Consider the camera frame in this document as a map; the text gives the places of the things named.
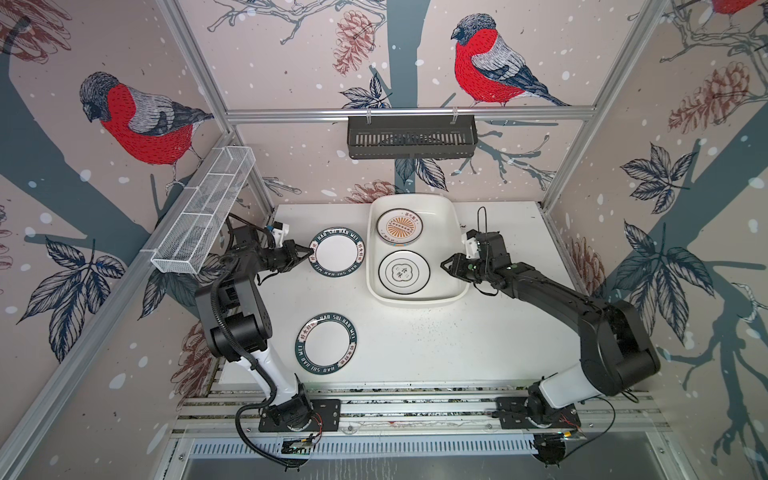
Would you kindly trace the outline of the green rim plate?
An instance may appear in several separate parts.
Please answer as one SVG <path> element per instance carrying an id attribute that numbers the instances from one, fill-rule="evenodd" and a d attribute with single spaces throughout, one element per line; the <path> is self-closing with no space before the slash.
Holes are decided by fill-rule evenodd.
<path id="1" fill-rule="evenodd" d="M 358 347 L 358 333 L 345 316 L 327 312 L 309 319 L 299 330 L 295 356 L 313 375 L 330 375 L 344 368 Z"/>
<path id="2" fill-rule="evenodd" d="M 346 227 L 318 232 L 310 243 L 312 268 L 328 278 L 340 278 L 357 271 L 365 260 L 365 243 L 360 234 Z"/>

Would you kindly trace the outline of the white flower plate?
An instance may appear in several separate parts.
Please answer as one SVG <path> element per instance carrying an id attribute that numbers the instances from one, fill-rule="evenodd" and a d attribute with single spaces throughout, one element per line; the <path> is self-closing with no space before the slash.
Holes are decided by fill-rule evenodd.
<path id="1" fill-rule="evenodd" d="M 397 250 L 380 262 L 378 278 L 390 293 L 414 295 L 429 283 L 431 267 L 421 254 L 411 250 Z"/>

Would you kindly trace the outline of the orange sunburst plate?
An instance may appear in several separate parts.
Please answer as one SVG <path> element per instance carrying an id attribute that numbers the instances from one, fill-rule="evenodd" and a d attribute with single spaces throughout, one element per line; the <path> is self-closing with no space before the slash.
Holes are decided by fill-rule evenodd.
<path id="1" fill-rule="evenodd" d="M 416 241 L 424 230 L 422 218 L 412 210 L 391 209 L 381 214 L 376 231 L 381 240 L 392 245 L 408 245 Z"/>

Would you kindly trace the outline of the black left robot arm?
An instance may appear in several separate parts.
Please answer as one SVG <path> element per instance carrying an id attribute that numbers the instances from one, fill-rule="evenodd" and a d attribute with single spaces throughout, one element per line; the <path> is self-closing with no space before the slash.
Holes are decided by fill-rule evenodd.
<path id="1" fill-rule="evenodd" d="M 248 371 L 265 395 L 259 407 L 278 425 L 302 423 L 313 408 L 301 381 L 269 346 L 273 327 L 259 275 L 287 273 L 312 253 L 292 240 L 274 247 L 237 244 L 221 258 L 220 275 L 195 295 L 209 351 Z"/>

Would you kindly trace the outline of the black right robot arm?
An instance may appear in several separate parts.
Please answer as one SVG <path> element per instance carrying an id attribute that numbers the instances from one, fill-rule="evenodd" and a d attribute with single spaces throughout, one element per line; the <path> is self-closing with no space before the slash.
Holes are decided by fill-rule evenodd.
<path id="1" fill-rule="evenodd" d="M 547 427 L 576 402 L 618 395 L 660 372 L 661 362 L 640 314 L 630 303 L 577 292 L 515 262 L 498 232 L 466 234 L 466 251 L 441 263 L 450 276 L 478 286 L 487 282 L 512 299 L 531 304 L 579 336 L 579 362 L 528 388 L 526 418 Z"/>

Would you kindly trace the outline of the white plastic bin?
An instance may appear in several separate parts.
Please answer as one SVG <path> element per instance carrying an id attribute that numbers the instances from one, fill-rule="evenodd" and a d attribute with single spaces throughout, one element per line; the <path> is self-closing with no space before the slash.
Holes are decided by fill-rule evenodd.
<path id="1" fill-rule="evenodd" d="M 421 236 L 408 245 L 392 245 L 380 239 L 376 222 L 381 214 L 391 209 L 409 209 L 423 220 Z M 366 240 L 366 282 L 370 293 L 380 302 L 397 307 L 428 308 L 442 306 L 460 299 L 469 285 L 451 277 L 440 263 L 453 254 L 465 252 L 464 233 L 453 203 L 434 194 L 396 194 L 375 200 L 369 211 Z M 421 254 L 431 267 L 431 279 L 426 287 L 414 295 L 401 296 L 388 292 L 378 278 L 380 262 L 397 250 L 411 250 Z"/>

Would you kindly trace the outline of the white mesh wall shelf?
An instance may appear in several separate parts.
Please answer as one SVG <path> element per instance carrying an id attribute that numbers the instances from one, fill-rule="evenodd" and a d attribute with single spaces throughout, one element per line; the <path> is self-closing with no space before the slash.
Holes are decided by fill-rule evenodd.
<path id="1" fill-rule="evenodd" d="M 248 147 L 217 150 L 204 177 L 192 188 L 191 198 L 155 250 L 151 262 L 157 270 L 190 275 L 200 272 L 254 163 Z"/>

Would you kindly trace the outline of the horizontal aluminium frame bar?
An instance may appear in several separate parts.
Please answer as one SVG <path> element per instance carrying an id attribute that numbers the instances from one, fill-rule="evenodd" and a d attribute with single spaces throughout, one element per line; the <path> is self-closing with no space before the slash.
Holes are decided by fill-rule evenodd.
<path id="1" fill-rule="evenodd" d="M 333 123 L 351 117 L 422 117 L 471 115 L 476 120 L 590 120 L 596 113 L 592 106 L 516 106 L 516 107 L 447 107 L 391 109 L 273 109 L 231 110 L 225 119 L 232 125 L 271 123 Z"/>

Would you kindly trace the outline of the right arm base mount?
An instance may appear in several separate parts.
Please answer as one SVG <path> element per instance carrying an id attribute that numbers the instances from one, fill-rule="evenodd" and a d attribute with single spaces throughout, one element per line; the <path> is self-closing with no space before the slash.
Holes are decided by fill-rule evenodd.
<path id="1" fill-rule="evenodd" d="M 502 429 L 581 429 L 576 408 L 569 405 L 555 409 L 545 401 L 521 396 L 498 397 L 491 416 Z"/>

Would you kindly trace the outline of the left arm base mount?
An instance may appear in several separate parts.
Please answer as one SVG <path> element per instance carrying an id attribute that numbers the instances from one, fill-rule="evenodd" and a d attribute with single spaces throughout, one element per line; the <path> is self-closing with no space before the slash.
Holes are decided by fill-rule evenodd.
<path id="1" fill-rule="evenodd" d="M 292 399 L 261 414 L 260 433 L 336 432 L 341 416 L 338 399 Z"/>

